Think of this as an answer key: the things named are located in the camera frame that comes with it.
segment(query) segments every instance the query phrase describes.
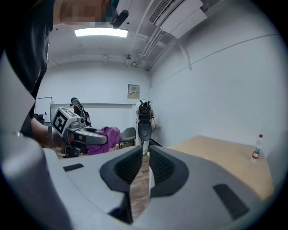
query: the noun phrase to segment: ceiling light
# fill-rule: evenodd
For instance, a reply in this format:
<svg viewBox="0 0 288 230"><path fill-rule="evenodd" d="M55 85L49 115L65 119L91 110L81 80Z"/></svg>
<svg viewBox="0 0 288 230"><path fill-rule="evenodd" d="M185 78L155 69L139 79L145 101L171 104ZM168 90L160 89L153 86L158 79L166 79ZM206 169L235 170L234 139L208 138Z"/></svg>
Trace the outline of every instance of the ceiling light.
<svg viewBox="0 0 288 230"><path fill-rule="evenodd" d="M108 35L108 36L118 36L118 37L127 37L127 30L114 30L112 28L86 28L75 30L77 37L88 36L88 35Z"/></svg>

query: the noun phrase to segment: white wall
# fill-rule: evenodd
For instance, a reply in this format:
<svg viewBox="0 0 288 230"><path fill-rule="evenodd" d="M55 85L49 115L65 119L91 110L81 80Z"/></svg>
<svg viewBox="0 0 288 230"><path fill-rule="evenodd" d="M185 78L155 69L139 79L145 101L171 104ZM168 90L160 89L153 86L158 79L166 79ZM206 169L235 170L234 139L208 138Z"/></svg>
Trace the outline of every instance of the white wall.
<svg viewBox="0 0 288 230"><path fill-rule="evenodd" d="M253 3L221 4L226 6L181 41L192 71L177 46L151 71L158 142L172 146L204 135L253 145L261 133L265 156L281 155L286 162L281 148L288 130L285 44Z"/></svg>
<svg viewBox="0 0 288 230"><path fill-rule="evenodd" d="M123 131L135 126L132 107L137 100L127 99L128 84L140 85L140 98L148 98L151 83L143 70L118 64L78 63L48 69L37 97L52 97L52 118L59 106L73 110L70 100L77 97L93 126L116 126Z"/></svg>

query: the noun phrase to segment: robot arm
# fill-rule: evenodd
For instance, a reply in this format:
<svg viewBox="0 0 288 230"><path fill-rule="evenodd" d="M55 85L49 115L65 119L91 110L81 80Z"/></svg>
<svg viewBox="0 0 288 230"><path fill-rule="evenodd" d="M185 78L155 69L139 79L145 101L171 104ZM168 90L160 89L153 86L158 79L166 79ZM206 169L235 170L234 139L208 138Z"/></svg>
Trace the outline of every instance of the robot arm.
<svg viewBox="0 0 288 230"><path fill-rule="evenodd" d="M51 125L61 136L68 151L76 153L74 156L79 156L84 145L105 145L108 141L106 136L95 133L97 129L86 126L83 117L68 108L59 107ZM75 143L69 141L71 135Z"/></svg>

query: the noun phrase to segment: pipe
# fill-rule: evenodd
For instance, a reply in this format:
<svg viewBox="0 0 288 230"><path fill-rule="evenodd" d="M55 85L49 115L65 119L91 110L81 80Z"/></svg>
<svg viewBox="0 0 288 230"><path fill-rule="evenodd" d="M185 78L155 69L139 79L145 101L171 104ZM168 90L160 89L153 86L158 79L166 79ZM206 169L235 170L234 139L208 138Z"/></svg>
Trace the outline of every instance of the pipe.
<svg viewBox="0 0 288 230"><path fill-rule="evenodd" d="M151 47L151 49L148 51L148 53L146 54L145 60L147 60L148 56L150 55L150 53L154 50L154 48L156 47L157 43L161 40L161 38L164 36L164 33L162 33L159 38L157 39L157 41L154 43L154 45Z"/></svg>
<svg viewBox="0 0 288 230"><path fill-rule="evenodd" d="M165 52L165 50L172 44L173 41L175 41L176 38L174 38L159 54L158 56L153 60L153 62L150 64L150 66L147 68L147 71L150 70L150 68L153 66L153 64L158 60L158 58Z"/></svg>
<svg viewBox="0 0 288 230"><path fill-rule="evenodd" d="M172 34L169 34L167 32L164 32L166 35L170 36L171 38L175 38Z"/></svg>
<svg viewBox="0 0 288 230"><path fill-rule="evenodd" d="M107 56L104 55L103 58L104 58L104 60L105 60L105 64L107 65Z"/></svg>
<svg viewBox="0 0 288 230"><path fill-rule="evenodd" d="M157 27L157 29L153 32L152 36L150 37L147 45L145 46L142 54L139 54L140 57L137 60L137 63L135 65L135 67L137 67L141 61L143 60L143 58L149 54L151 52L151 49L153 49L155 47L155 45L157 44L157 42L162 38L163 35L163 31L160 29L159 31L157 31L159 28Z"/></svg>
<svg viewBox="0 0 288 230"><path fill-rule="evenodd" d="M128 63L129 63L129 60L132 58L132 56L130 54L126 55L126 67L128 67Z"/></svg>
<svg viewBox="0 0 288 230"><path fill-rule="evenodd" d="M136 33L135 33L135 36L134 36L134 39L133 39L133 42L132 42L132 45L131 45L131 48L130 48L130 52L129 52L129 53L131 53L131 51L132 51L132 49L133 49L133 46L134 46L134 43L135 43L135 40L136 40L136 36L138 35L139 29L140 29L140 27L141 27L141 25L142 25L142 23L143 23L143 20L144 20L146 14L147 14L148 10L150 9L150 7L151 7L151 5L152 5L153 2L154 2L154 0L150 0L150 3L149 3L149 5L147 6L147 8L146 8L146 10L145 10L145 12L144 12L144 14L143 14L143 17L142 17L142 19L141 19L141 22L140 22L140 24L139 24L139 26L138 26L138 28L137 28Z"/></svg>
<svg viewBox="0 0 288 230"><path fill-rule="evenodd" d="M54 62L49 56L48 56L48 59L49 59L56 67L59 67L59 66L57 65L57 63Z"/></svg>
<svg viewBox="0 0 288 230"><path fill-rule="evenodd" d="M147 40L145 38L142 38L142 37L138 37L138 38L144 40L145 43L147 44Z"/></svg>
<svg viewBox="0 0 288 230"><path fill-rule="evenodd" d="M143 51L142 51L142 54L145 53L145 51L147 50L147 47L150 45L150 43L151 43L154 39L156 39L156 33L157 33L158 29L159 29L159 27L157 27L157 28L154 30L153 34L151 35L151 37L149 38L147 44L145 45L145 47L144 47L144 49L143 49Z"/></svg>
<svg viewBox="0 0 288 230"><path fill-rule="evenodd" d="M203 13L207 13L210 6L209 2L207 0L201 0L203 2L203 6L200 7L200 9L203 11Z"/></svg>
<svg viewBox="0 0 288 230"><path fill-rule="evenodd" d="M192 66L191 66L191 63L190 63L190 60L189 60L189 55L187 54L187 52L185 51L185 49L183 48L183 46L181 45L181 43L180 43L180 41L178 39L176 39L176 42L177 42L178 46L180 47L184 58L186 59L186 62L188 64L189 69L192 70Z"/></svg>
<svg viewBox="0 0 288 230"><path fill-rule="evenodd" d="M110 58L110 59L111 59L111 58L115 58L115 59L125 59L125 60L126 60L125 57L113 56L113 55L109 55L109 58Z"/></svg>

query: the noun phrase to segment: white bottle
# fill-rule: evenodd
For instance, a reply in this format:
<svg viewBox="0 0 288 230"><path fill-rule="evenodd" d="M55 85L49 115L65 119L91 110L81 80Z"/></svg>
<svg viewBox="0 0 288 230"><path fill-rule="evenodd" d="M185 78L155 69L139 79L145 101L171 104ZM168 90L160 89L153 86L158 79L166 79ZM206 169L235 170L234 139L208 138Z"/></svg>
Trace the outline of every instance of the white bottle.
<svg viewBox="0 0 288 230"><path fill-rule="evenodd" d="M252 157L251 157L251 161L252 161L252 162L256 162L257 159L258 159L258 157L259 157L259 154L260 154L261 149L262 149L262 137L263 137L263 135L260 134L260 135L259 135L259 139L258 139L258 141L256 142L256 145L255 145L255 148L254 148Z"/></svg>

